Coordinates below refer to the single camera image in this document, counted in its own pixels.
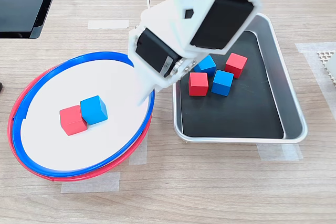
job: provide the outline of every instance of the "red cube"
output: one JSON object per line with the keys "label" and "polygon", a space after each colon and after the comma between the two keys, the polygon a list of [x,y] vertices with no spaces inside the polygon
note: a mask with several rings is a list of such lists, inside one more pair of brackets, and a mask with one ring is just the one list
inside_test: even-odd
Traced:
{"label": "red cube", "polygon": [[204,97],[208,92],[208,74],[190,73],[189,76],[189,95],[195,97]]}
{"label": "red cube", "polygon": [[80,106],[73,106],[59,111],[61,127],[68,136],[88,129],[86,121],[82,118]]}
{"label": "red cube", "polygon": [[237,54],[230,54],[225,64],[225,72],[233,73],[234,78],[238,79],[246,64],[247,58]]}

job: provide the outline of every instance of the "black monitor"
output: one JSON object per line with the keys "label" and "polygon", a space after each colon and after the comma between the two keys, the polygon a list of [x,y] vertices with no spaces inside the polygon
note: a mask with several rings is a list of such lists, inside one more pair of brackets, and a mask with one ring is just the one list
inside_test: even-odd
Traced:
{"label": "black monitor", "polygon": [[0,39],[35,39],[52,0],[0,0]]}

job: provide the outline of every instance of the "red ring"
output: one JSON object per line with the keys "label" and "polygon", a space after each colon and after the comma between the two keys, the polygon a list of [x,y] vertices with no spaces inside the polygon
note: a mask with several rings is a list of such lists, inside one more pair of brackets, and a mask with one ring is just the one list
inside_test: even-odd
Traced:
{"label": "red ring", "polygon": [[60,182],[74,182],[74,181],[79,181],[79,180],[84,180],[84,179],[88,179],[88,178],[93,178],[96,177],[98,175],[101,175],[113,168],[115,168],[116,166],[118,166],[119,164],[121,164],[125,159],[127,159],[134,151],[136,148],[138,148],[138,146],[141,144],[142,140],[145,138],[148,129],[150,127],[151,121],[152,121],[152,116],[148,121],[148,124],[146,125],[146,127],[144,128],[144,130],[142,131],[142,133],[140,134],[140,136],[138,137],[138,139],[134,142],[134,144],[126,151],[124,152],[120,157],[116,158],[115,160],[113,160],[111,163],[100,167],[97,170],[93,170],[89,173],[85,173],[85,174],[81,174],[81,175],[77,175],[77,176],[72,176],[72,177],[49,177],[49,176],[45,176],[45,175],[41,175],[31,169],[29,169],[17,156],[14,146],[13,146],[13,141],[12,141],[12,127],[13,127],[13,118],[14,115],[18,109],[18,107],[20,106],[23,98],[26,96],[26,94],[29,92],[29,90],[35,85],[36,82],[38,82],[43,76],[45,76],[48,72],[52,71],[55,67],[50,68],[49,70],[43,72],[42,74],[40,74],[38,77],[36,77],[23,91],[22,93],[19,95],[19,97],[16,99],[13,108],[11,110],[11,113],[9,115],[9,119],[8,119],[8,127],[7,127],[7,136],[8,136],[8,142],[9,142],[9,146],[11,147],[11,150],[14,154],[14,156],[16,157],[16,159],[18,160],[18,162],[24,167],[26,168],[28,171],[30,171],[31,173],[47,179],[47,180],[51,180],[51,181],[60,181]]}

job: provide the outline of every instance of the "wooden table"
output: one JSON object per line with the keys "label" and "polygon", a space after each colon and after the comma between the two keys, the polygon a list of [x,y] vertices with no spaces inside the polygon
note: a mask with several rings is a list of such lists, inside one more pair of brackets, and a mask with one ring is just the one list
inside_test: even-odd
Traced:
{"label": "wooden table", "polygon": [[[118,192],[61,194],[61,183],[31,174],[11,153],[12,105],[56,64],[93,51],[126,53],[146,0],[54,0],[39,39],[0,41],[0,223],[336,223],[336,121],[295,47],[336,40],[335,0],[262,1],[308,123],[303,159],[265,162],[255,144],[181,141],[169,88],[157,95],[146,165],[115,169]],[[130,28],[88,30],[94,19],[129,19]]]}

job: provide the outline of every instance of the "metal tray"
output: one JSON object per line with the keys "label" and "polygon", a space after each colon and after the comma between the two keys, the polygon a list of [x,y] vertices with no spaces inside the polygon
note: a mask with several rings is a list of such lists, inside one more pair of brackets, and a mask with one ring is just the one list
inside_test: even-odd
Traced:
{"label": "metal tray", "polygon": [[227,97],[188,95],[187,74],[173,85],[174,128],[180,138],[196,143],[301,142],[307,124],[290,81],[268,17],[258,14],[224,56],[213,55],[224,69],[231,52],[248,58]]}

